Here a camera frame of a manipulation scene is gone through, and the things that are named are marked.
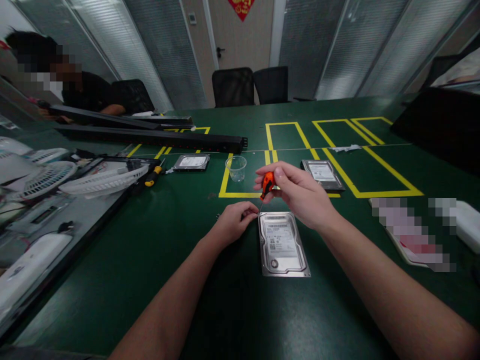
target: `black office chair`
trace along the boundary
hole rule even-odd
[[[255,105],[252,69],[239,67],[214,71],[211,76],[216,108]]]
[[[122,80],[111,83],[123,99],[128,114],[144,113],[154,111],[155,107],[150,99],[149,92],[140,79]]]
[[[268,67],[253,73],[260,105],[289,102],[289,67]]]

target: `green table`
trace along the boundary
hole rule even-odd
[[[242,153],[248,161],[245,181],[228,181],[226,153],[212,153],[206,172],[161,177],[152,189],[128,200],[8,341],[18,346],[108,355],[211,228],[217,213],[241,201],[238,197],[260,205],[259,194],[252,190],[256,169],[276,159],[300,166],[302,159],[314,156],[331,159],[345,183],[354,184],[340,198],[331,199],[339,212],[478,328],[480,288],[470,275],[474,255],[449,235],[441,218],[433,216],[428,198],[457,198],[478,209],[480,181],[389,131],[389,122],[401,114],[400,104],[406,98],[174,112],[191,115],[199,132],[248,137],[248,151]],[[351,144],[369,147],[348,153],[326,149]],[[185,153],[148,145],[134,144],[130,150],[134,149],[135,157],[155,157],[161,152],[167,168],[178,154]],[[435,273],[406,265],[378,219],[372,217],[367,198],[375,196],[408,196],[409,207],[421,217],[422,225],[428,226],[429,234],[436,235],[436,242],[443,244],[443,251],[451,254],[457,271]],[[288,208],[275,199],[263,210]],[[214,265],[183,358],[394,357],[322,239],[297,224],[311,278],[263,277],[258,228],[252,224]]]

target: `hard drive metal casing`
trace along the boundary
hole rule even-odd
[[[178,157],[178,160],[175,165],[173,165],[172,169],[177,172],[205,171],[209,161],[210,155],[206,153],[184,154]]]
[[[258,230],[263,276],[311,277],[292,212],[261,212],[258,216]]]
[[[301,166],[309,172],[313,178],[325,189],[325,190],[345,190],[345,186],[339,179],[332,163],[328,160],[302,160]],[[332,173],[331,180],[321,180],[318,176],[315,175],[315,167],[328,166]]]

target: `person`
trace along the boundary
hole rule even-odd
[[[343,218],[309,173],[283,161],[272,163],[257,170],[255,190],[271,171],[281,190],[274,189],[264,202],[282,198],[302,223],[322,237],[401,359],[478,359],[479,333]],[[242,235],[258,212],[248,201],[228,205],[109,359],[177,359],[217,256]]]
[[[70,62],[51,38],[32,31],[13,31],[5,38],[25,72],[50,73],[50,80],[62,82],[65,106],[120,116],[126,112],[123,100],[100,76],[82,71],[81,64]],[[47,120],[56,120],[47,109],[38,109]]]

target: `hand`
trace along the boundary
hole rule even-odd
[[[50,115],[47,109],[38,108],[38,113],[45,119],[49,121],[55,121],[58,116]]]
[[[258,217],[258,213],[258,207],[250,201],[230,204],[220,215],[206,238],[219,243],[224,249],[244,233],[247,226]]]
[[[256,171],[255,190],[262,188],[267,172],[273,172],[276,185],[281,189],[269,192],[263,202],[268,204],[274,197],[282,198],[295,216],[310,229],[320,229],[338,217],[324,188],[308,172],[289,163],[279,161]]]

